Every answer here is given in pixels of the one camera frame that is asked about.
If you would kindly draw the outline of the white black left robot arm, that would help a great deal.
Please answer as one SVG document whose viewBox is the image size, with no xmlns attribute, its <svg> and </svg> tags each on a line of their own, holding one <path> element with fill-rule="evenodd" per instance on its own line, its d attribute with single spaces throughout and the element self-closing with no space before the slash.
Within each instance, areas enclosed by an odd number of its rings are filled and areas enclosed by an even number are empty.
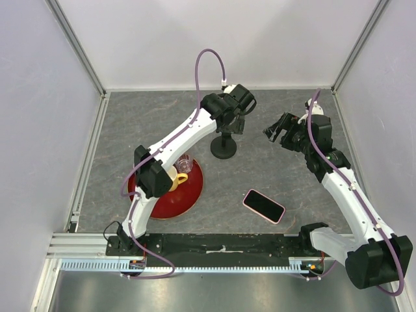
<svg viewBox="0 0 416 312">
<path fill-rule="evenodd" d="M 142 250 L 140 237 L 146 233 L 150 214 L 159 198 L 174 184 L 168 171 L 176 160 L 206 135 L 229 125 L 253 101 L 249 91 L 206 95 L 195 113 L 177 129 L 149 148 L 136 149 L 137 164 L 132 170 L 135 189 L 126 194 L 133 201 L 117 230 L 120 248 L 127 255 L 137 255 Z"/>
</svg>

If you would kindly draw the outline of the black phone stand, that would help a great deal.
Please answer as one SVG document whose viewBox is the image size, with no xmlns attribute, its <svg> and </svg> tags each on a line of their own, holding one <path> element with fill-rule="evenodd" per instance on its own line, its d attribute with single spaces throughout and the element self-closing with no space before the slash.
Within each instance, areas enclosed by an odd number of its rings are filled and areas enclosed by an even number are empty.
<svg viewBox="0 0 416 312">
<path fill-rule="evenodd" d="M 223 126 L 218 132 L 221 132 L 221 136 L 212 140 L 211 153 L 218 159 L 229 159 L 237 152 L 237 143 L 231 137 L 233 130 L 229 126 Z"/>
</svg>

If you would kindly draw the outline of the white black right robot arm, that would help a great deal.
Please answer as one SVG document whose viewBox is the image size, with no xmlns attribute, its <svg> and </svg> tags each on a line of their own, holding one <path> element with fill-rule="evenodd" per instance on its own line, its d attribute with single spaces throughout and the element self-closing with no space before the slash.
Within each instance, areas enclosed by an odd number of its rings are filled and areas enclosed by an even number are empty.
<svg viewBox="0 0 416 312">
<path fill-rule="evenodd" d="M 303 120 L 286 112 L 263 132 L 269 141 L 304 154 L 307 168 L 331 194 L 354 235 L 348 239 L 324 223 L 302 226 L 299 251 L 328 254 L 344 265 L 358 289 L 397 281 L 398 289 L 390 295 L 402 294 L 413 245 L 407 236 L 395 234 L 364 195 L 348 159 L 332 146 L 330 118 L 314 114 Z"/>
</svg>

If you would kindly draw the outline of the phone with pink case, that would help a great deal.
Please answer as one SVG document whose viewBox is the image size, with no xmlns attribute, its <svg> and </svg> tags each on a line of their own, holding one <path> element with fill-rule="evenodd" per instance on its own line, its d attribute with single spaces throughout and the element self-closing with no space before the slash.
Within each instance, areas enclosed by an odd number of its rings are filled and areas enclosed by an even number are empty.
<svg viewBox="0 0 416 312">
<path fill-rule="evenodd" d="M 285 214 L 284 206 L 254 189 L 247 192 L 242 204 L 272 224 L 279 224 Z"/>
</svg>

